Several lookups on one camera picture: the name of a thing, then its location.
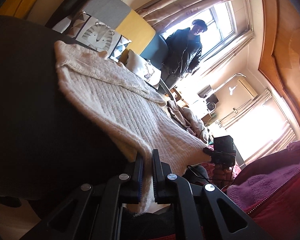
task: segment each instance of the pillow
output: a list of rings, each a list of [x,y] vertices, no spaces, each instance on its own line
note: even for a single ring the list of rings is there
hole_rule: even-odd
[[[75,20],[67,35],[96,51],[108,52],[109,58],[115,62],[119,61],[122,52],[131,42],[85,12],[82,12]]]
[[[161,71],[132,49],[129,49],[126,68],[158,89]]]

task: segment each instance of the beige knitted garment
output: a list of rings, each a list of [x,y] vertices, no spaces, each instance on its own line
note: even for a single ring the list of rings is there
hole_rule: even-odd
[[[210,161],[201,140],[178,127],[162,110],[165,101],[141,78],[107,54],[55,43],[59,87],[66,98],[107,133],[129,161],[140,152],[145,161],[140,212],[153,201],[152,150],[174,173]]]

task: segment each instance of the silver screw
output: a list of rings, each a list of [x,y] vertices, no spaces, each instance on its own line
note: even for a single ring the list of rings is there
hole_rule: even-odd
[[[204,185],[204,188],[207,191],[214,191],[214,189],[215,189],[214,185],[212,185],[212,184],[206,184],[206,185]]]
[[[176,174],[173,174],[173,173],[170,173],[170,174],[168,174],[168,176],[167,176],[167,178],[168,179],[170,179],[170,180],[175,180],[175,179],[177,179],[177,175]]]
[[[85,183],[85,184],[81,185],[81,190],[83,190],[83,191],[88,191],[90,189],[91,189],[91,185],[88,184],[88,183]]]
[[[127,180],[127,179],[129,179],[129,175],[125,174],[125,173],[122,173],[122,174],[119,175],[119,179],[121,179],[121,180]]]

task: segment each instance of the black jacket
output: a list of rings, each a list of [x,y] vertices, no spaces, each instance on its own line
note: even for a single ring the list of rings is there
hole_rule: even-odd
[[[169,52],[164,65],[179,78],[196,71],[200,62],[202,51],[200,36],[188,40],[189,31],[190,28],[177,30],[166,39]]]

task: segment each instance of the carved wood panel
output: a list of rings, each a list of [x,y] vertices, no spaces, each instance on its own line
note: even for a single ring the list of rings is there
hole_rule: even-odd
[[[289,0],[263,0],[264,39],[259,71],[300,126],[300,15]]]

